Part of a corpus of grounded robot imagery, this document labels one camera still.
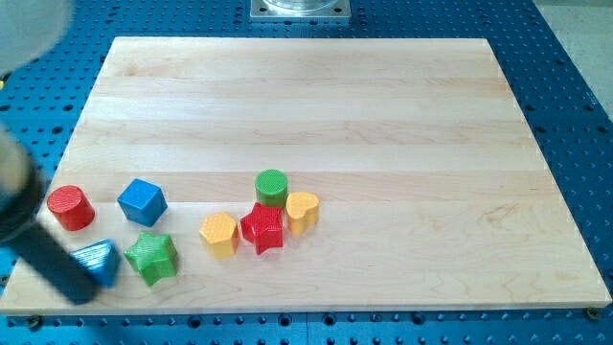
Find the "robot arm with black pusher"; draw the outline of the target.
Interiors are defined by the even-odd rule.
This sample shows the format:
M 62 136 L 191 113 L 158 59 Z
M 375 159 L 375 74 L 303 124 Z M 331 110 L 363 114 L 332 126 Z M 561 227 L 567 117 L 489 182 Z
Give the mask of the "robot arm with black pusher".
M 69 30 L 69 0 L 1 0 L 1 75 L 46 54 Z M 1 132 L 1 244 L 9 247 L 74 304 L 91 301 L 97 287 L 35 217 L 43 181 L 34 160 Z

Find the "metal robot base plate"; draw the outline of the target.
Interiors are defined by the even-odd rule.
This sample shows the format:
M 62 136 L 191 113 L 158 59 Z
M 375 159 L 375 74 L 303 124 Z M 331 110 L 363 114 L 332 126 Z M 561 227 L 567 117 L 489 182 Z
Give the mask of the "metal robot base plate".
M 252 0 L 254 19 L 341 18 L 352 16 L 350 0 Z

